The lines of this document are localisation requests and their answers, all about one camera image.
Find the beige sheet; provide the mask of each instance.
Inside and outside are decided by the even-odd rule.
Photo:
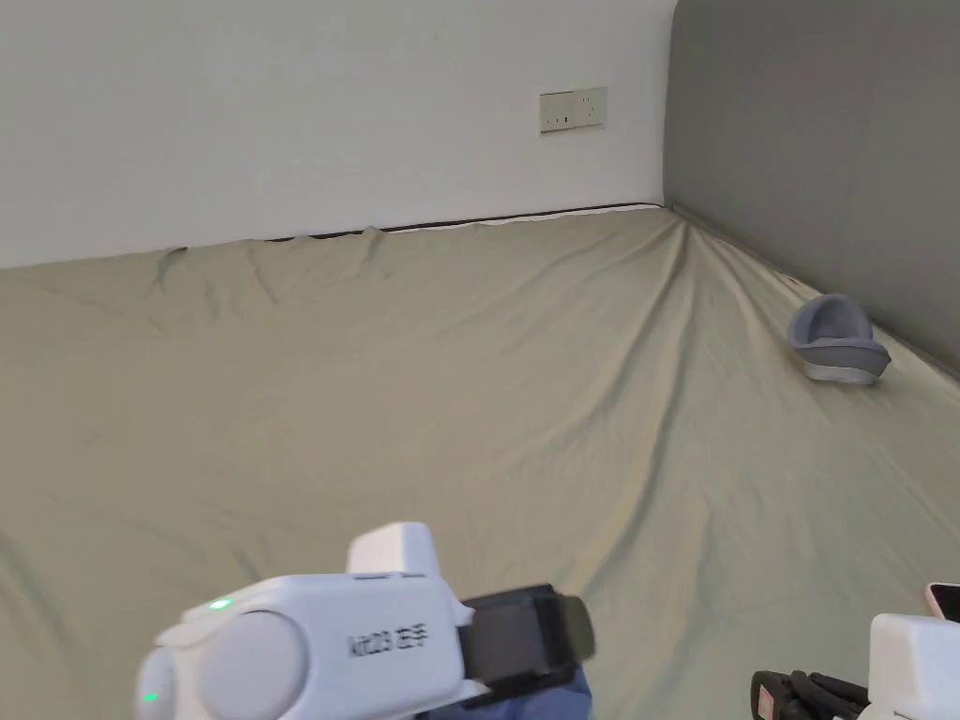
[[[0,273],[0,718],[120,720],[156,632],[430,524],[462,596],[582,593],[605,718],[866,680],[960,580],[960,392],[783,342],[810,290],[667,211]]]

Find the wall socket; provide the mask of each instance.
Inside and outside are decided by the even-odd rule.
[[[540,96],[540,134],[607,122],[607,89],[551,92]]]

